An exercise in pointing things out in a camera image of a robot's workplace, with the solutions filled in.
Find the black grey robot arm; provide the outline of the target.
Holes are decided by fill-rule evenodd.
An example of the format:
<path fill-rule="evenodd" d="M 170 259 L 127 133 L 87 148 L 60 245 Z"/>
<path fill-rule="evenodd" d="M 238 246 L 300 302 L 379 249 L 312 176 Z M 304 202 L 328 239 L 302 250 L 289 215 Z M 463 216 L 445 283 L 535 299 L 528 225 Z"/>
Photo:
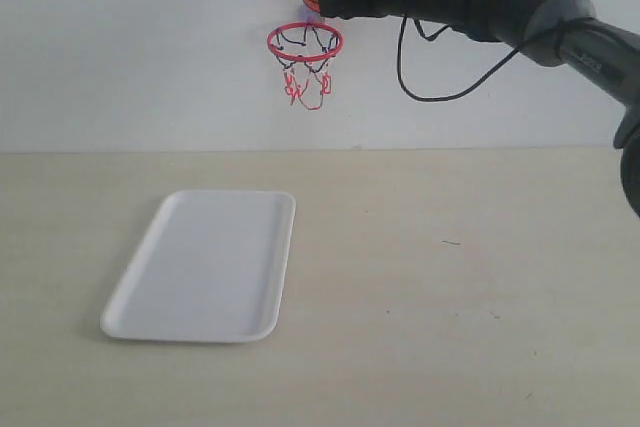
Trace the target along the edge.
<path fill-rule="evenodd" d="M 620 102 L 613 140 L 626 199 L 639 209 L 639 37 L 601 22 L 590 0 L 317 0 L 326 18 L 395 16 L 502 42 L 545 67 L 566 64 Z"/>

